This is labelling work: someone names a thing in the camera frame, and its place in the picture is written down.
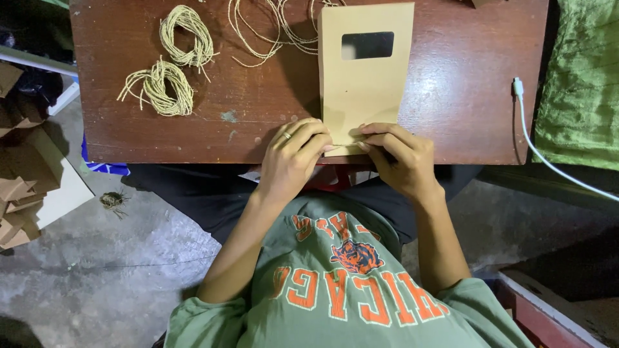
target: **paint stain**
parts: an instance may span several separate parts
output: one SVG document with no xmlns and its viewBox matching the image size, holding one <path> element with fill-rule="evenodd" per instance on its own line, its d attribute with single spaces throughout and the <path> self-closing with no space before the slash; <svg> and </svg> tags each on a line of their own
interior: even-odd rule
<svg viewBox="0 0 619 348">
<path fill-rule="evenodd" d="M 230 143 L 232 141 L 232 137 L 236 134 L 235 130 L 232 130 L 232 132 L 230 132 L 230 135 L 228 136 L 228 143 Z"/>
<path fill-rule="evenodd" d="M 234 117 L 235 113 L 236 113 L 236 110 L 230 110 L 228 112 L 222 112 L 221 113 L 222 120 L 224 120 L 226 122 L 236 123 L 238 120 L 236 119 L 236 117 Z"/>
</svg>

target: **hand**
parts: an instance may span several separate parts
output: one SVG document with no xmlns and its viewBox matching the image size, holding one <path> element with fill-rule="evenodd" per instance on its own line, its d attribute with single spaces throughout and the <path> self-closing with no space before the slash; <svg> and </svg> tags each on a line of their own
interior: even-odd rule
<svg viewBox="0 0 619 348">
<path fill-rule="evenodd" d="M 359 126 L 362 134 L 374 134 L 357 143 L 370 155 L 381 179 L 414 204 L 444 199 L 444 189 L 434 176 L 434 143 L 414 136 L 395 123 L 371 123 Z M 383 153 L 387 150 L 397 163 L 390 164 Z"/>
<path fill-rule="evenodd" d="M 256 193 L 263 204 L 283 209 L 307 183 L 320 156 L 330 148 L 329 130 L 316 118 L 305 118 L 279 128 L 262 160 Z"/>
</svg>

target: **sleeve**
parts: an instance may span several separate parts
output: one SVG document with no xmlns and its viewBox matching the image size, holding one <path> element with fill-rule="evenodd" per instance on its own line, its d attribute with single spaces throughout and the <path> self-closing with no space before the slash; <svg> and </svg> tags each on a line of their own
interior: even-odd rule
<svg viewBox="0 0 619 348">
<path fill-rule="evenodd" d="M 463 279 L 436 298 L 458 311 L 490 347 L 534 348 L 483 280 Z"/>
<path fill-rule="evenodd" d="M 242 298 L 217 304 L 189 298 L 172 311 L 164 347 L 236 347 L 245 313 Z"/>
</svg>

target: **tiger graphic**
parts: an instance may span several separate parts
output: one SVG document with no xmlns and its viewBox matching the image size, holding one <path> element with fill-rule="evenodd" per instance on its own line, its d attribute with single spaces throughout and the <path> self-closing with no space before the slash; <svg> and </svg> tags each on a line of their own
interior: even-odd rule
<svg viewBox="0 0 619 348">
<path fill-rule="evenodd" d="M 378 257 L 376 249 L 367 243 L 355 243 L 346 239 L 342 246 L 336 248 L 331 246 L 333 256 L 330 261 L 339 262 L 350 273 L 368 274 L 371 270 L 379 268 L 385 262 Z"/>
</svg>

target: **concrete floor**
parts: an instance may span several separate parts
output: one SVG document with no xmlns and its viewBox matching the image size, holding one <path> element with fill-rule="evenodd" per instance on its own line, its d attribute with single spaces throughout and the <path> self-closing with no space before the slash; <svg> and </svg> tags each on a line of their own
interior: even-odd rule
<svg viewBox="0 0 619 348">
<path fill-rule="evenodd" d="M 44 347 L 150 347 L 184 289 L 197 284 L 220 245 L 153 193 L 80 166 L 82 112 L 74 101 L 46 130 L 97 198 L 0 256 L 0 333 Z M 98 197 L 131 197 L 119 220 Z M 609 217 L 473 181 L 449 203 L 473 270 L 515 263 L 619 225 Z M 417 244 L 403 264 L 417 274 Z"/>
</svg>

